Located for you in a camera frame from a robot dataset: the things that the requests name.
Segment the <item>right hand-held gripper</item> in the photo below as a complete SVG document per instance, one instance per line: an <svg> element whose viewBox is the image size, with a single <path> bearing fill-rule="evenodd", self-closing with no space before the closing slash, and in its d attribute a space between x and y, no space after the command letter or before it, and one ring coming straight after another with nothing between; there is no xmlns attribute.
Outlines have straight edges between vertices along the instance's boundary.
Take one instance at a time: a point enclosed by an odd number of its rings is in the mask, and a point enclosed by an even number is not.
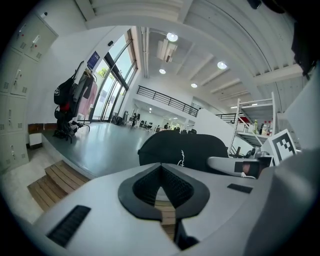
<svg viewBox="0 0 320 256"><path fill-rule="evenodd" d="M242 177L258 179L262 170L275 167L281 161L296 153L296 146L291 135L288 130L284 130L267 138L262 146L252 149L249 156L238 158L237 160L235 158L212 156L207 159L206 165L213 174L235 175L239 173ZM243 162L250 162L248 175L242 172Z"/></svg>

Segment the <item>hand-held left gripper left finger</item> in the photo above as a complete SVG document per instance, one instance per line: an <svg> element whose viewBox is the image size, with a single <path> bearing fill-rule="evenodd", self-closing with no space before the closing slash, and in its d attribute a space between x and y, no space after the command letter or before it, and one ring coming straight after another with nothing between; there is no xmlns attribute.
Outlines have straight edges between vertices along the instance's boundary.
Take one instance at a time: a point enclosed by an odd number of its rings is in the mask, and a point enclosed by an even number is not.
<svg viewBox="0 0 320 256"><path fill-rule="evenodd" d="M173 256L180 249L164 232L161 223L139 219L120 203L120 184L142 172L138 166L101 176L70 193L34 224L43 235L57 226L74 207L85 206L85 217L64 251L73 256Z"/></svg>

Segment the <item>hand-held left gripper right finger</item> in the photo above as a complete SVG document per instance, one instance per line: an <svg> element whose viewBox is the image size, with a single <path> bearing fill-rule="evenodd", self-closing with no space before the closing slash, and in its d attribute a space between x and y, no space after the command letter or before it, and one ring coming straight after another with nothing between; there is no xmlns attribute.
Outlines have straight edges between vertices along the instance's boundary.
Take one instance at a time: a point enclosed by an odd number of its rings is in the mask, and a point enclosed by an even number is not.
<svg viewBox="0 0 320 256"><path fill-rule="evenodd" d="M163 256L236 256L244 241L235 245L236 233L225 224L248 198L231 184L253 188L255 182L236 176L218 175L173 164L162 165L164 191L175 208L176 230L172 249L161 247Z"/></svg>

